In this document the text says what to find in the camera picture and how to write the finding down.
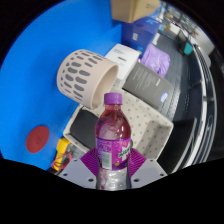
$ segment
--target white box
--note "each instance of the white box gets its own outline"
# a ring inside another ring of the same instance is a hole
[[[113,62],[116,62],[119,66],[117,79],[114,83],[114,86],[122,88],[128,75],[131,73],[134,68],[140,52],[126,47],[121,44],[116,44],[105,56],[105,58],[110,59]]]

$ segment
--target purple bag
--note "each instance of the purple bag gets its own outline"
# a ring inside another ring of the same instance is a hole
[[[170,65],[170,57],[167,53],[159,50],[153,44],[149,44],[140,61],[152,71],[164,77]]]

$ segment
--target cardboard box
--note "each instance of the cardboard box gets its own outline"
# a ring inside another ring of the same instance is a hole
[[[111,13],[115,20],[133,23],[153,14],[159,6],[159,0],[111,0]]]
[[[141,63],[137,63],[123,89],[158,109],[170,95],[172,84]]]
[[[141,52],[141,59],[149,43],[151,43],[161,23],[150,17],[144,17],[134,23],[122,23],[121,44]]]

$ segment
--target plastic bottle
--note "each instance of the plastic bottle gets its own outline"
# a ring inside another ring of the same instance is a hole
[[[104,95],[105,111],[96,128],[97,156],[100,162],[100,189],[126,189],[127,160],[130,155],[131,128],[121,111],[122,94]]]

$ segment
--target bottle label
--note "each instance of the bottle label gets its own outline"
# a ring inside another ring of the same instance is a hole
[[[105,140],[97,137],[96,145],[100,167],[107,170],[121,170],[127,167],[131,138]]]

